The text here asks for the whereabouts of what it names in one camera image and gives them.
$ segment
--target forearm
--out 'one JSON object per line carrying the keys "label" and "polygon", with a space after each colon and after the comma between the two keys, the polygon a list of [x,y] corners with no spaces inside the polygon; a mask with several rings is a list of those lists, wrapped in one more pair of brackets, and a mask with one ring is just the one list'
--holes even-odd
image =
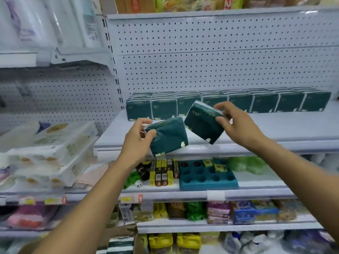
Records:
{"label": "forearm", "polygon": [[261,157],[339,241],[339,177],[324,171],[266,138],[252,151]]}
{"label": "forearm", "polygon": [[44,239],[34,254],[93,254],[129,175],[117,160],[75,209]]}

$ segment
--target pegboard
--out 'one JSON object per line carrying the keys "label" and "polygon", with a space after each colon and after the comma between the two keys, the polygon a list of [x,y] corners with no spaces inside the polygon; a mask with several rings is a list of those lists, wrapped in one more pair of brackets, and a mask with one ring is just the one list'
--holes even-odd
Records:
{"label": "pegboard", "polygon": [[122,109],[117,80],[106,66],[0,71],[0,131],[25,121],[94,120],[100,133]]}
{"label": "pegboard", "polygon": [[280,86],[332,90],[339,78],[339,47],[124,55],[117,59],[123,100],[145,91]]}
{"label": "pegboard", "polygon": [[226,11],[218,16],[201,12],[189,17],[147,14],[135,19],[112,16],[108,29],[114,56],[339,45],[338,10],[289,10]]}

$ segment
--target person's right hand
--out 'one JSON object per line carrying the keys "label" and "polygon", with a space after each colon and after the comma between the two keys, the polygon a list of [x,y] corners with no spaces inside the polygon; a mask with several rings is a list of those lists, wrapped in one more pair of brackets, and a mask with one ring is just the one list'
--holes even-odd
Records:
{"label": "person's right hand", "polygon": [[268,138],[260,131],[247,112],[234,106],[231,102],[220,102],[214,105],[215,109],[223,110],[228,119],[233,119],[231,124],[224,117],[216,117],[215,120],[225,129],[226,134],[235,143],[254,151]]}

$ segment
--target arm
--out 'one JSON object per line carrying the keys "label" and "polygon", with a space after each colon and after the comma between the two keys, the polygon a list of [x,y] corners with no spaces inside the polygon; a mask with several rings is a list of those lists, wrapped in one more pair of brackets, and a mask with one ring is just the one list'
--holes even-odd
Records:
{"label": "arm", "polygon": [[85,198],[42,241],[33,254],[93,254],[106,223],[117,204],[121,189],[135,166],[144,160],[156,130],[140,138],[143,123],[151,119],[138,119],[126,134],[121,153]]}
{"label": "arm", "polygon": [[262,158],[287,184],[318,222],[339,242],[339,177],[324,171],[267,138],[244,111],[231,102],[221,102],[227,118],[217,117],[226,134],[235,143]]}

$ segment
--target hand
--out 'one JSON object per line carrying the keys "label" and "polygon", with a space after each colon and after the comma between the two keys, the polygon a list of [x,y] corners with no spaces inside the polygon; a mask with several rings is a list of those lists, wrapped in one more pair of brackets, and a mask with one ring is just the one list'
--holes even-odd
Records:
{"label": "hand", "polygon": [[145,159],[150,149],[150,143],[157,134],[157,131],[152,129],[147,132],[146,137],[142,139],[140,136],[144,129],[142,124],[152,124],[152,120],[137,119],[137,121],[135,121],[125,136],[125,141],[118,157],[118,160],[125,164],[127,163],[128,167],[134,168]]}
{"label": "hand", "polygon": [[216,121],[225,129],[226,134],[235,143],[254,151],[268,138],[260,131],[247,112],[237,108],[231,102],[220,102],[214,106],[215,109],[223,110],[228,119],[233,119],[231,124],[224,117],[216,117]]}

